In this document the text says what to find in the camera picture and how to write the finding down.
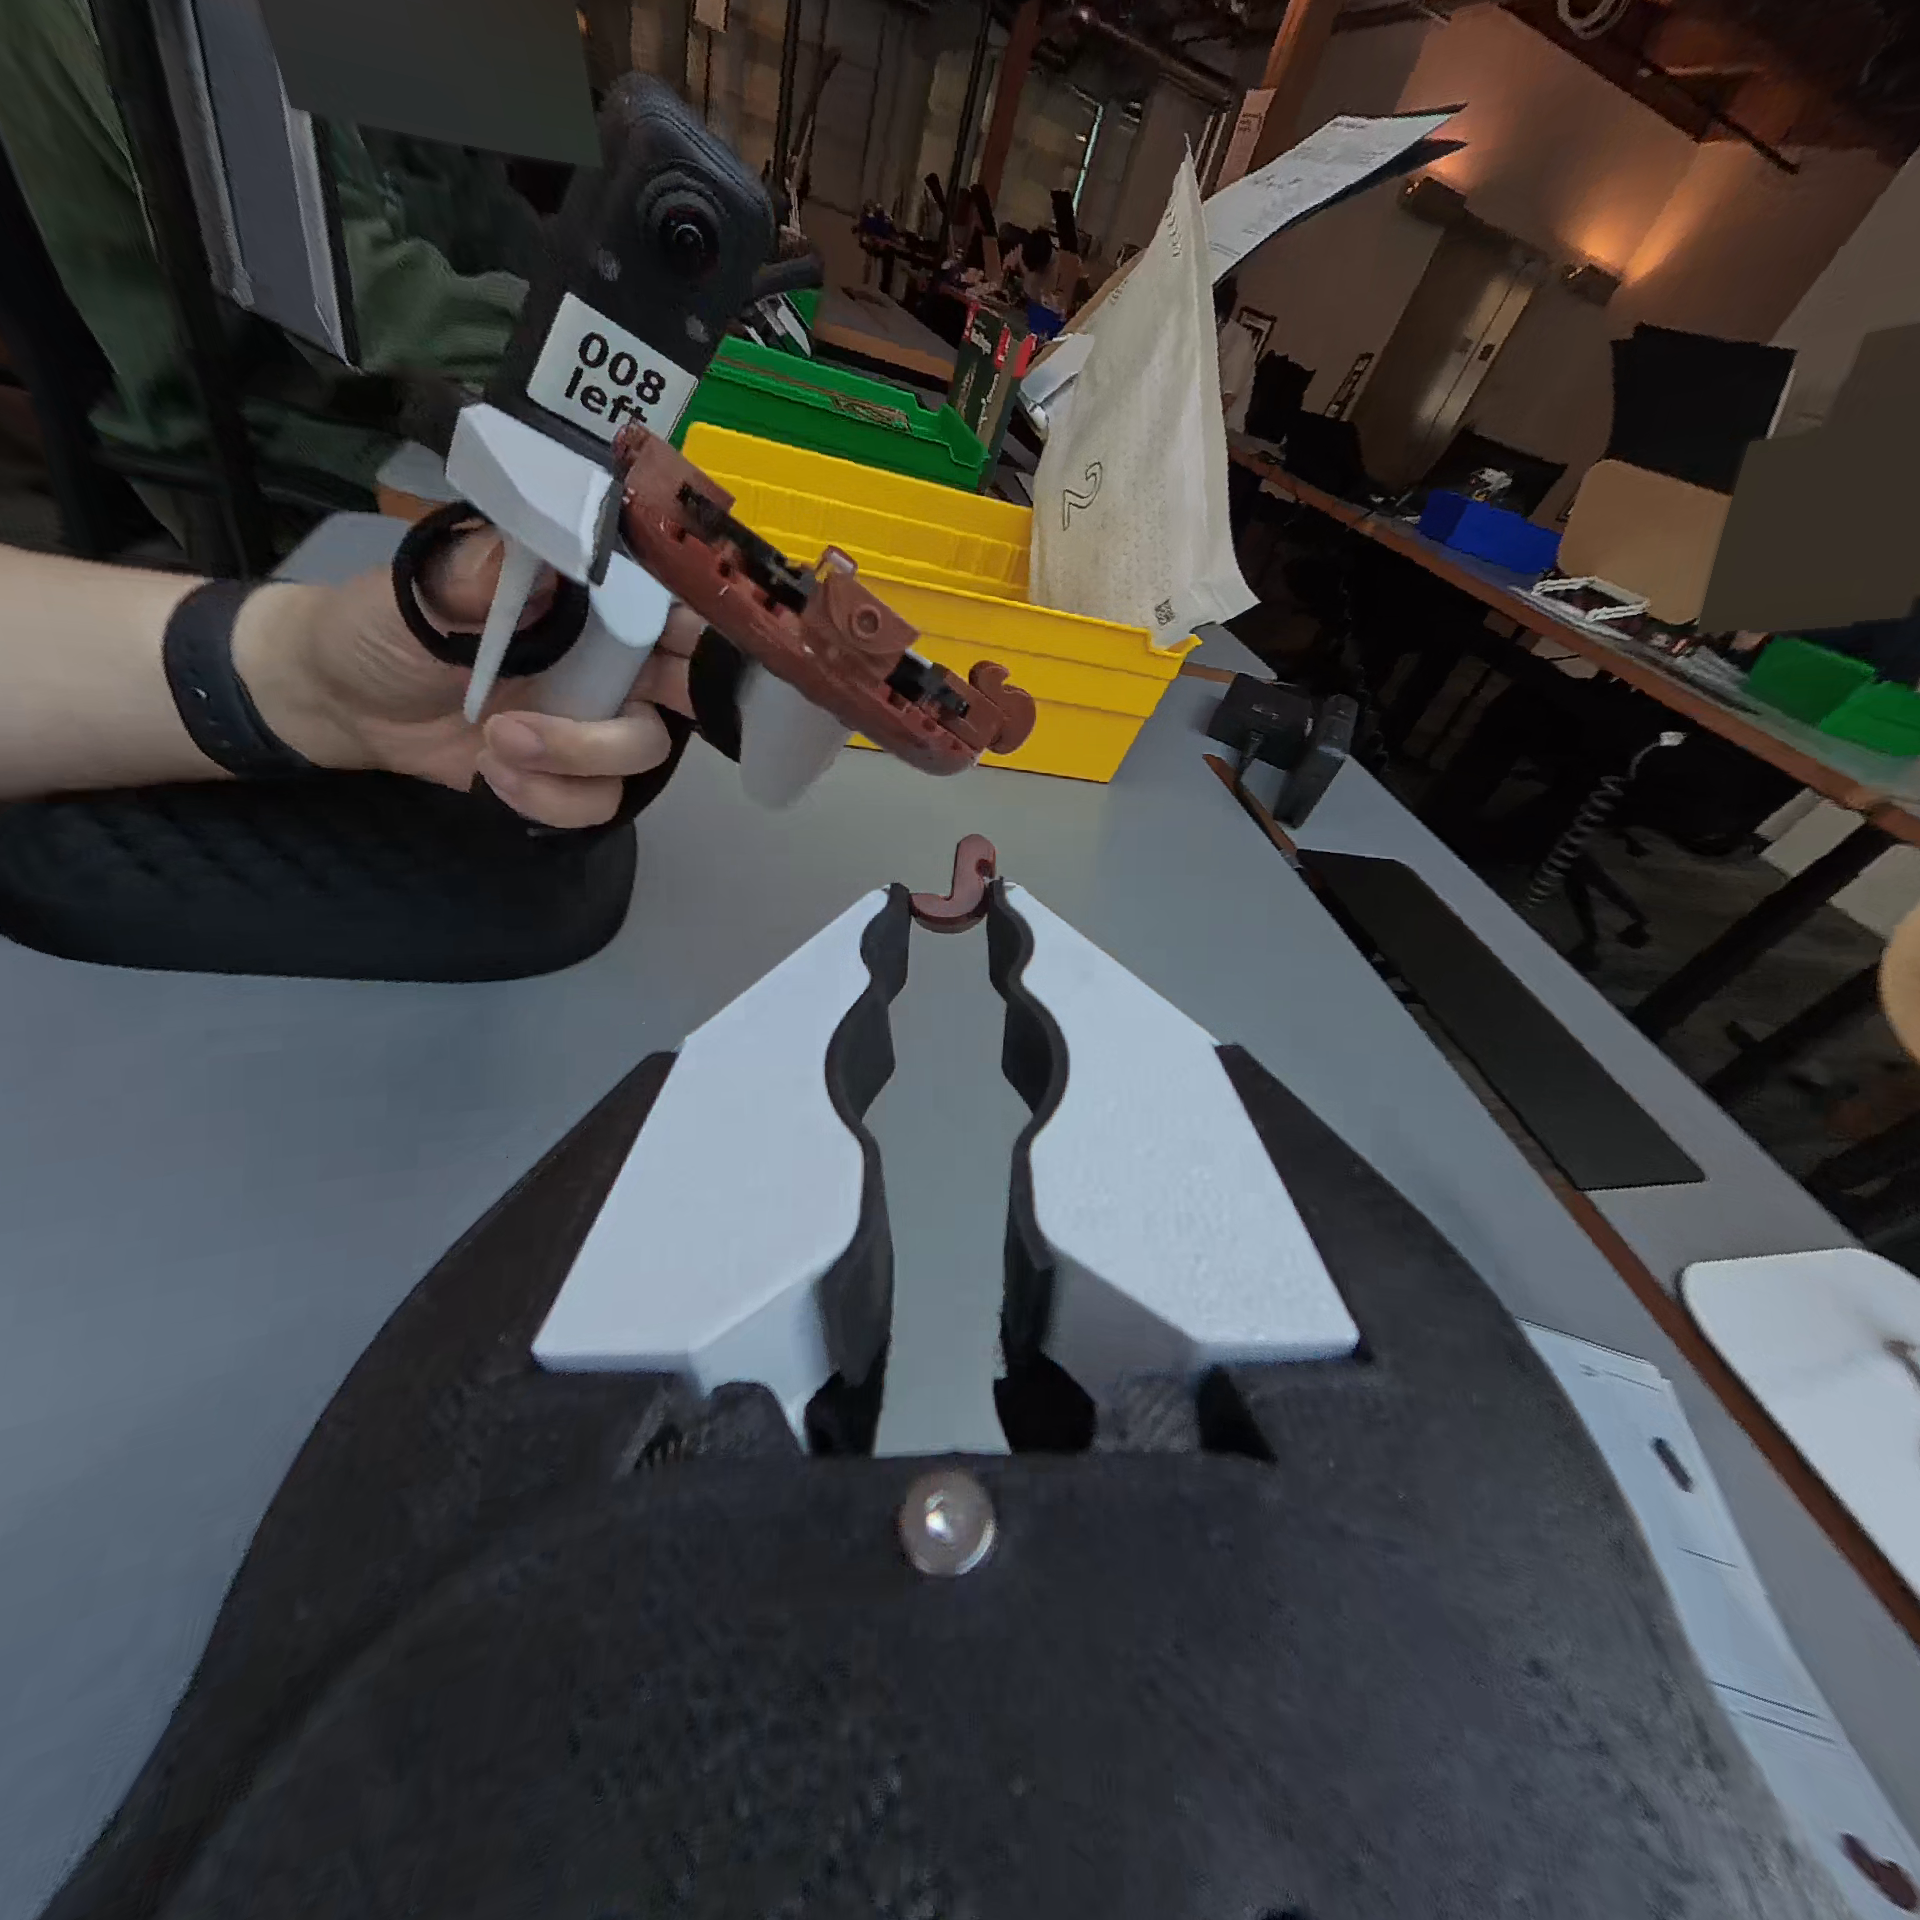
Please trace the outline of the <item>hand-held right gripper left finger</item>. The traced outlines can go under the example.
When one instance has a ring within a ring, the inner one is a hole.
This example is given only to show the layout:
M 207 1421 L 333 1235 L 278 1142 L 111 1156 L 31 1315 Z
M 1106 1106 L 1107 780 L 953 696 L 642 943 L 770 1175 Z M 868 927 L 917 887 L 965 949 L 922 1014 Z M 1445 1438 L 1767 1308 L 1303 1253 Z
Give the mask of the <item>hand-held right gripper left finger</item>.
M 874 1453 L 897 1245 L 870 1110 L 913 925 L 902 884 L 870 891 L 672 1053 L 541 1370 L 757 1384 L 805 1449 Z

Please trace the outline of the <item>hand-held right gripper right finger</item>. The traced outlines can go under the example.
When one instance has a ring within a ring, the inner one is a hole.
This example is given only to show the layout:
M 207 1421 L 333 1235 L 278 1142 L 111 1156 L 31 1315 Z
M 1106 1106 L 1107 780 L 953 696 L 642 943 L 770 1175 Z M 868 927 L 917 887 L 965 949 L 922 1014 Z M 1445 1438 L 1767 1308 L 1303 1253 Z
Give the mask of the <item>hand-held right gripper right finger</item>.
M 1195 1019 L 999 880 L 989 975 L 1011 1149 L 995 1415 L 1011 1453 L 1171 1449 L 1213 1379 L 1352 1364 L 1361 1332 Z

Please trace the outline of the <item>round brown black brick base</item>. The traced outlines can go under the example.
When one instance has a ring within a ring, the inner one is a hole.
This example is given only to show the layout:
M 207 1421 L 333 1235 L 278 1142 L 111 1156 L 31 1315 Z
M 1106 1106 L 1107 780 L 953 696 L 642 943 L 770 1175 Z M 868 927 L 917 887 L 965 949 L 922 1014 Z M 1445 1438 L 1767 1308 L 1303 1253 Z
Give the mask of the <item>round brown black brick base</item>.
M 654 430 L 618 434 L 616 475 L 627 557 L 844 739 L 948 779 L 1032 736 L 1039 705 L 1005 665 L 981 660 L 960 680 L 933 664 L 845 550 L 789 561 L 734 517 L 730 491 Z

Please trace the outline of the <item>small brown hook brick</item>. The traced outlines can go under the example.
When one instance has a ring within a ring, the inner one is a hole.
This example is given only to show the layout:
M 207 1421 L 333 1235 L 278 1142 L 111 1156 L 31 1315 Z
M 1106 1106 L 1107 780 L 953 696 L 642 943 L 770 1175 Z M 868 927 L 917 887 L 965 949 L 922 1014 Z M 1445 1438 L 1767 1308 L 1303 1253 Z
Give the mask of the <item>small brown hook brick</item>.
M 937 934 L 963 934 L 987 917 L 999 883 L 999 851 L 985 835 L 965 835 L 953 852 L 945 892 L 909 892 L 909 915 Z

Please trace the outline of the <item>person's left forearm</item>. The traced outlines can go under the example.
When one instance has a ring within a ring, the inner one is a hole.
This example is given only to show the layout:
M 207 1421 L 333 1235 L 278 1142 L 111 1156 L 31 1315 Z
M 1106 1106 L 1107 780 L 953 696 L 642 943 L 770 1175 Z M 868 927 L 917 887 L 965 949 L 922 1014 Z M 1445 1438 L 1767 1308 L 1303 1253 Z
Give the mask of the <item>person's left forearm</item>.
M 4 803 L 202 780 L 164 637 L 199 580 L 4 546 Z

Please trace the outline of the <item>person's left hand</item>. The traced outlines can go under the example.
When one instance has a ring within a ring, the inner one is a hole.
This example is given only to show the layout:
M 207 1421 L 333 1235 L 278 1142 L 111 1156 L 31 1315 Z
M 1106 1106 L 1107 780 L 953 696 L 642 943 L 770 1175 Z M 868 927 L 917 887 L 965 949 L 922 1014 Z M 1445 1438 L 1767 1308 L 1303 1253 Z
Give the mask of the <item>person's left hand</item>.
M 347 584 L 257 588 L 237 618 L 233 664 L 265 727 L 334 772 L 397 772 L 466 794 L 483 780 L 544 830 L 616 818 L 632 779 L 667 768 L 668 717 L 691 717 L 687 668 L 703 624 L 674 605 L 611 720 L 544 709 L 541 680 L 501 680 L 469 720 L 469 675 L 404 626 L 385 570 Z

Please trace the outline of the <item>green plastic bin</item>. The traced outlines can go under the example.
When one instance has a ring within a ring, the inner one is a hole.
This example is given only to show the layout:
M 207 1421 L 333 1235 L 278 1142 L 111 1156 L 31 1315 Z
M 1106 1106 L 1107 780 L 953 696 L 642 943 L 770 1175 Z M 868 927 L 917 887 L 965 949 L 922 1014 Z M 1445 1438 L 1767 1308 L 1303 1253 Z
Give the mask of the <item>green plastic bin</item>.
M 1824 727 L 1857 693 L 1877 681 L 1872 664 L 1805 637 L 1767 637 L 1747 671 L 1743 693 L 1796 724 Z
M 999 461 L 948 400 L 747 336 L 723 339 L 672 443 L 683 450 L 696 424 L 963 491 L 979 491 Z
M 1854 688 L 1820 721 L 1820 733 L 1872 753 L 1913 759 L 1920 749 L 1919 720 L 1919 688 L 1877 680 Z

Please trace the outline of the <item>black mat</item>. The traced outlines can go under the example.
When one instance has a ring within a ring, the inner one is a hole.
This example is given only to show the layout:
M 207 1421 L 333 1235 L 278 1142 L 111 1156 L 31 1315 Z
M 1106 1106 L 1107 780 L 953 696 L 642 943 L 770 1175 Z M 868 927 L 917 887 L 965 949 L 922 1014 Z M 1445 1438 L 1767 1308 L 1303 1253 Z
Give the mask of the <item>black mat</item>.
M 1582 1193 L 1698 1187 L 1706 1171 L 1404 860 L 1299 855 L 1352 942 L 1428 1011 Z

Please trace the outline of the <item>black wristband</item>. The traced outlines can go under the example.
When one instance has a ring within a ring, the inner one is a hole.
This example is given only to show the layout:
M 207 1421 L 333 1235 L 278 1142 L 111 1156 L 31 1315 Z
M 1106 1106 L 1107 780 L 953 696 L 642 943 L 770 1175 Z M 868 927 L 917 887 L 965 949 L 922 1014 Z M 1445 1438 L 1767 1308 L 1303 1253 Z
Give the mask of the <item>black wristband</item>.
M 282 741 L 237 668 L 237 624 L 251 584 L 204 580 L 168 612 L 160 668 L 195 752 L 237 780 L 295 780 L 318 772 Z

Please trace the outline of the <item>white paper bag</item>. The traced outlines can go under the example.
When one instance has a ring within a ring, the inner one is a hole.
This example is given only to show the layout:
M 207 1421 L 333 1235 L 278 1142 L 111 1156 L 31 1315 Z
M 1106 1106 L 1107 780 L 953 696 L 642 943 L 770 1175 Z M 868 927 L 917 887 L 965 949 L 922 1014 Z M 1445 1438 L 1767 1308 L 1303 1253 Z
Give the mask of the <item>white paper bag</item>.
M 1087 364 L 1039 469 L 1031 600 L 1186 650 L 1258 602 L 1231 531 L 1214 273 L 1191 156 L 1084 336 Z

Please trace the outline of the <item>white instruction booklet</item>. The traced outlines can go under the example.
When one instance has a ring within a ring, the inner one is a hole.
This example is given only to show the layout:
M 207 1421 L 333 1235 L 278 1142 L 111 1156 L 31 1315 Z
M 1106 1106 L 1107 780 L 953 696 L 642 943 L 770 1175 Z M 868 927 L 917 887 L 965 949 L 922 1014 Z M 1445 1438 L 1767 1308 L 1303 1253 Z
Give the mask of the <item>white instruction booklet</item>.
M 1854 1918 L 1919 1914 L 1919 1842 L 1793 1648 L 1671 1382 L 1521 1323 L 1595 1438 L 1741 1747 Z

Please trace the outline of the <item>white rounded board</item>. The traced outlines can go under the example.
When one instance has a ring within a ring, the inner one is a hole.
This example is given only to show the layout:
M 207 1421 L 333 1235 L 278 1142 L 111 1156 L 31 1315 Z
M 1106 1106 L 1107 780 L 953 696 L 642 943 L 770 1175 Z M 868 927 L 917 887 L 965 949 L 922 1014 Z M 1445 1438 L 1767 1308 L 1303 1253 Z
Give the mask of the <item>white rounded board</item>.
M 1813 1477 L 1919 1592 L 1919 1275 L 1858 1245 L 1693 1261 L 1679 1300 Z

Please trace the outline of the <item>white printed sheet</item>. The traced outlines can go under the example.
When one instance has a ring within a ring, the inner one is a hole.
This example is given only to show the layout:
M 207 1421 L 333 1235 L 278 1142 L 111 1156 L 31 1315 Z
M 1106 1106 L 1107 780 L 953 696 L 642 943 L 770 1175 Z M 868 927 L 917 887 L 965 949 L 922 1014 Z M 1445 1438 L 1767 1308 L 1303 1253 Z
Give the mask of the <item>white printed sheet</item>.
M 1465 146 L 1449 140 L 1464 105 L 1380 118 L 1340 116 L 1203 204 L 1213 279 L 1235 269 L 1271 237 L 1352 199 Z

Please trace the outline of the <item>blue plastic bin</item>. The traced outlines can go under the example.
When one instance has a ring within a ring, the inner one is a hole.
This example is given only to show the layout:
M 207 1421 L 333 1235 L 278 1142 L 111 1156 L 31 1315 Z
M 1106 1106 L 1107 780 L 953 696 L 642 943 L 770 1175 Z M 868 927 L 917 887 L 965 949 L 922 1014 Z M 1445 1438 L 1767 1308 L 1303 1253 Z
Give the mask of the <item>blue plastic bin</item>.
M 1476 499 L 1452 490 L 1428 491 L 1418 531 L 1459 557 L 1531 580 L 1554 572 L 1562 546 L 1562 537 L 1552 527 L 1541 527 L 1493 499 Z

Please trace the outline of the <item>long wooden table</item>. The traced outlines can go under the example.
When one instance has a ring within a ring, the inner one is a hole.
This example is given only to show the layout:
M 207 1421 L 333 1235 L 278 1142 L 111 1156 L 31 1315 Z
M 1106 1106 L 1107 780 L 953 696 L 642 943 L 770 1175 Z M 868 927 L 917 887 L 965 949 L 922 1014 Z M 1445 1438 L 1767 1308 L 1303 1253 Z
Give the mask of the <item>long wooden table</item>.
M 1702 653 L 1671 658 L 1660 648 L 1634 637 L 1610 637 L 1595 626 L 1562 618 L 1550 610 L 1541 596 L 1531 594 L 1521 580 L 1501 572 L 1501 568 L 1461 557 L 1422 537 L 1412 522 L 1380 517 L 1373 509 L 1361 509 L 1309 485 L 1309 478 L 1285 469 L 1279 450 L 1267 441 L 1231 434 L 1231 461 L 1235 469 L 1258 474 L 1265 491 L 1314 509 L 1337 527 L 1422 568 L 1449 588 L 1475 596 L 1493 618 L 1511 629 L 1545 638 L 1564 654 L 1582 658 L 1612 680 L 1631 685 L 1664 709 L 1761 756 L 1824 803 L 1857 814 L 1897 843 L 1906 848 L 1919 846 L 1916 763 L 1874 753 L 1757 703 L 1739 677 L 1705 677 L 1698 668 L 1705 660 Z

